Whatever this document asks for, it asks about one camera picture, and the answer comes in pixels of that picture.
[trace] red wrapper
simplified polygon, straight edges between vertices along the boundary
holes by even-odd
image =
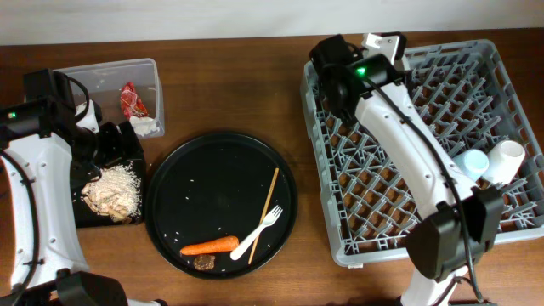
[[[121,89],[121,109],[127,119],[130,119],[131,116],[149,116],[149,113],[142,103],[142,99],[140,99],[138,93],[136,93],[132,82],[128,82],[127,85]]]

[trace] dish rack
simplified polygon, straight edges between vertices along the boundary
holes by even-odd
[[[511,184],[496,185],[505,200],[496,244],[544,236],[544,157],[495,45],[456,42],[408,48],[405,56],[412,102],[451,157],[487,153],[504,139],[525,148]],[[407,258],[404,238],[419,223],[410,191],[365,127],[345,127],[327,110],[317,79],[307,63],[300,91],[332,258],[350,268]]]

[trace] green led light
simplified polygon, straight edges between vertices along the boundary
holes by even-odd
[[[366,68],[365,67],[360,67],[360,68],[357,68],[357,70],[355,70],[355,72],[357,72],[357,74],[362,77],[365,75],[366,73]]]

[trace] white cup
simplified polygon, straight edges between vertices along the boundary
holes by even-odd
[[[509,184],[521,167],[525,150],[521,144],[503,140],[487,154],[490,167],[482,177],[492,184]]]

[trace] black tray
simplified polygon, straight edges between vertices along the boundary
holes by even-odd
[[[284,212],[260,235],[251,265],[251,248],[237,261],[229,252],[214,254],[215,268],[198,271],[195,256],[182,247],[235,235],[240,242],[261,218],[275,168],[280,174],[269,210]],[[239,133],[211,133],[178,147],[153,175],[144,219],[159,253],[174,267],[204,279],[227,279],[266,264],[286,243],[297,216],[294,178],[281,156],[265,143]]]

